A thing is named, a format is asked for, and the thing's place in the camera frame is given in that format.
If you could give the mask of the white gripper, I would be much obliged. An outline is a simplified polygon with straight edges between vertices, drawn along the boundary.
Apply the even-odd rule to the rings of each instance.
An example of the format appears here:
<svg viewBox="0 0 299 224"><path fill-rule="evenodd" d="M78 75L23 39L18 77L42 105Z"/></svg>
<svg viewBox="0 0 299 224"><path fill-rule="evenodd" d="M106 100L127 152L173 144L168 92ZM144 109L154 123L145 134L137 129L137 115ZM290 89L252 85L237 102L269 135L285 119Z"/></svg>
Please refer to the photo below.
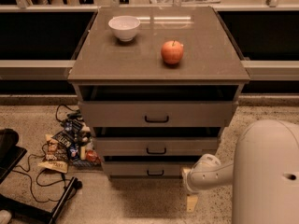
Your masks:
<svg viewBox="0 0 299 224"><path fill-rule="evenodd" d="M234 163L232 161L221 163L214 155L205 154L191 168L182 170L183 185L186 196L186 211L194 211L198 196L194 195L201 190L214 189L220 186L233 184Z"/></svg>

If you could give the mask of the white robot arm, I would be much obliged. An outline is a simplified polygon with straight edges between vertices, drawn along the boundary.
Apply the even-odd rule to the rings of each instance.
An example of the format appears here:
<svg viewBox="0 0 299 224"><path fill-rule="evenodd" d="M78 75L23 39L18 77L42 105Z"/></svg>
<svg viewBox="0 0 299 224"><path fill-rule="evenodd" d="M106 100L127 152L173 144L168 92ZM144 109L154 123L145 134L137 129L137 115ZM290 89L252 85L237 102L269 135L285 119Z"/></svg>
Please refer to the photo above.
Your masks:
<svg viewBox="0 0 299 224"><path fill-rule="evenodd" d="M239 136L232 161L206 154L182 176L191 195L232 186L232 224L299 224L299 125L255 121Z"/></svg>

